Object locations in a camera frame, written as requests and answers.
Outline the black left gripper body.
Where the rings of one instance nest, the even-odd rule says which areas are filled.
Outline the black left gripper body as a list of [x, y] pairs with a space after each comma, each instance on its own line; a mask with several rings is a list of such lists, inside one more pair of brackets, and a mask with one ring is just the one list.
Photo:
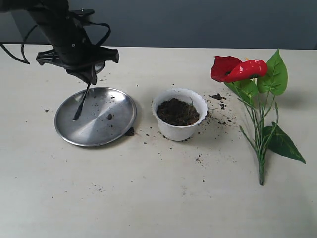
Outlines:
[[97, 64], [106, 61], [119, 62], [117, 49], [109, 49], [91, 43], [73, 46], [54, 47], [52, 50], [39, 52], [36, 61], [40, 65], [52, 64], [65, 69], [66, 73], [73, 75], [87, 84], [97, 83]]

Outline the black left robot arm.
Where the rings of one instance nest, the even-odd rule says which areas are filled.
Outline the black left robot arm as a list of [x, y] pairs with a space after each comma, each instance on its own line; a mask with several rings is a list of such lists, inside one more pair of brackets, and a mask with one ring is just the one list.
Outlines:
[[96, 65], [104, 65], [105, 61], [119, 62], [118, 50], [101, 46], [110, 36], [110, 30], [95, 44], [85, 31], [84, 26], [92, 24], [88, 17], [93, 10], [71, 11], [66, 0], [2, 0], [0, 10], [26, 10], [36, 22], [53, 47], [38, 53], [36, 60], [40, 65], [62, 67], [88, 85], [95, 85]]

